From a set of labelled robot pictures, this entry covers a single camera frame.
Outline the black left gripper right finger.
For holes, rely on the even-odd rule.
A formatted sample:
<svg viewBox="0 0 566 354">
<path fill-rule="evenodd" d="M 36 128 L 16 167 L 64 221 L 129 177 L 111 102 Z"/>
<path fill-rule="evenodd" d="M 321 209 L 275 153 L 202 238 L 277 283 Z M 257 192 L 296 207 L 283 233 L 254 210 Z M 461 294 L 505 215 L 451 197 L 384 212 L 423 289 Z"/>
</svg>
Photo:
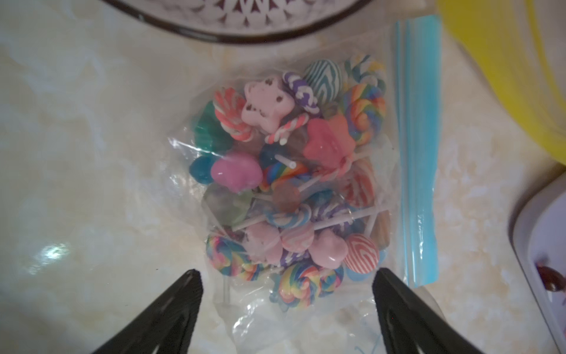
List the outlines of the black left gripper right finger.
<svg viewBox="0 0 566 354">
<path fill-rule="evenodd" d="M 387 353 L 481 353 L 390 269 L 377 271 L 372 290 Z"/>
</svg>

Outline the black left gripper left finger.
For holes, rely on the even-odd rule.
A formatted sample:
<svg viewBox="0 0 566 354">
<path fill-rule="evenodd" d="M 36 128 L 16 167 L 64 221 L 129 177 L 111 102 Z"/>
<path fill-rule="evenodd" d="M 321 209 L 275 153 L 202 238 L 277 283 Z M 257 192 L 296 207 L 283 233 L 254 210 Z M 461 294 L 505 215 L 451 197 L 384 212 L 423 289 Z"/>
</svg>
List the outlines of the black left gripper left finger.
<svg viewBox="0 0 566 354">
<path fill-rule="evenodd" d="M 187 353 L 203 299 L 200 272 L 181 275 L 95 353 Z"/>
</svg>

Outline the purple plastic tray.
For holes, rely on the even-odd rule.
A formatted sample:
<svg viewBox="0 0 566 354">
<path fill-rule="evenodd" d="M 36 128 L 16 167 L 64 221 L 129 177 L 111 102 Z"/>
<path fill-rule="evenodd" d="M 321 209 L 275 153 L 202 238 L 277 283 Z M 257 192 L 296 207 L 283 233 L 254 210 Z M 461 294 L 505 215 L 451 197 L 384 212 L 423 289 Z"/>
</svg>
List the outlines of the purple plastic tray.
<svg viewBox="0 0 566 354">
<path fill-rule="evenodd" d="M 536 193 L 518 213 L 511 244 L 560 353 L 565 352 L 565 290 L 545 288 L 540 267 L 565 276 L 565 174 Z"/>
</svg>

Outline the blue-zip candy bag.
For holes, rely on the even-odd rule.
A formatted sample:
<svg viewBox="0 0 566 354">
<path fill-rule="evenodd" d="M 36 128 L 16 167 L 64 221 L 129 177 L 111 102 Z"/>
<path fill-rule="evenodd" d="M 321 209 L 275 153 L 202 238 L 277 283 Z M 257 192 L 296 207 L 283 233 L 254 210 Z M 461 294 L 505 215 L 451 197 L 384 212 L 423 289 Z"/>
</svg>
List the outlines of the blue-zip candy bag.
<svg viewBox="0 0 566 354">
<path fill-rule="evenodd" d="M 381 268 L 438 279 L 440 39 L 418 17 L 224 79 L 168 135 L 237 352 L 367 323 Z"/>
</svg>

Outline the yellow-zip candy bag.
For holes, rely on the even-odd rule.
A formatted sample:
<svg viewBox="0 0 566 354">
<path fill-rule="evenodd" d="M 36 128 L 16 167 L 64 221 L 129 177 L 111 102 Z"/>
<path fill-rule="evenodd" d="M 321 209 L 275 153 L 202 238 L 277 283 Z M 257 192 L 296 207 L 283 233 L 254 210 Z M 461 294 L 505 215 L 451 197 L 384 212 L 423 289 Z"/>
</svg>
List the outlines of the yellow-zip candy bag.
<svg viewBox="0 0 566 354">
<path fill-rule="evenodd" d="M 446 31 L 514 121 L 565 163 L 565 2 L 438 1 Z"/>
</svg>

